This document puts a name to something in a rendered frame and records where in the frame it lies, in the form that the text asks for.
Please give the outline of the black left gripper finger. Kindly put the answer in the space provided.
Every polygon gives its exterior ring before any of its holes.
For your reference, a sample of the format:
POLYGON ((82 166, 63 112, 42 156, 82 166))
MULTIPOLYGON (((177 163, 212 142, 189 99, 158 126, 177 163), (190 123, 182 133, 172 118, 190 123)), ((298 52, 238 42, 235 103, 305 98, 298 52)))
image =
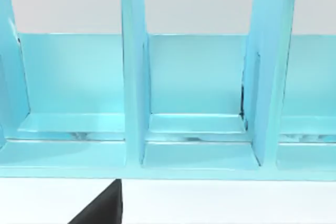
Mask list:
POLYGON ((115 179, 68 224, 122 224, 122 180, 115 179))

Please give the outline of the light blue rack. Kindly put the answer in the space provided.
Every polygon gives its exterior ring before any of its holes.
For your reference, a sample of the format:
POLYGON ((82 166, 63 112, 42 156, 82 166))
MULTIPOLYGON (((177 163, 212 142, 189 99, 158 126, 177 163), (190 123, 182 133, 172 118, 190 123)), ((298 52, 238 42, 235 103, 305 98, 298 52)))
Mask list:
POLYGON ((336 181, 336 35, 253 0, 246 35, 20 33, 0 0, 0 177, 336 181))

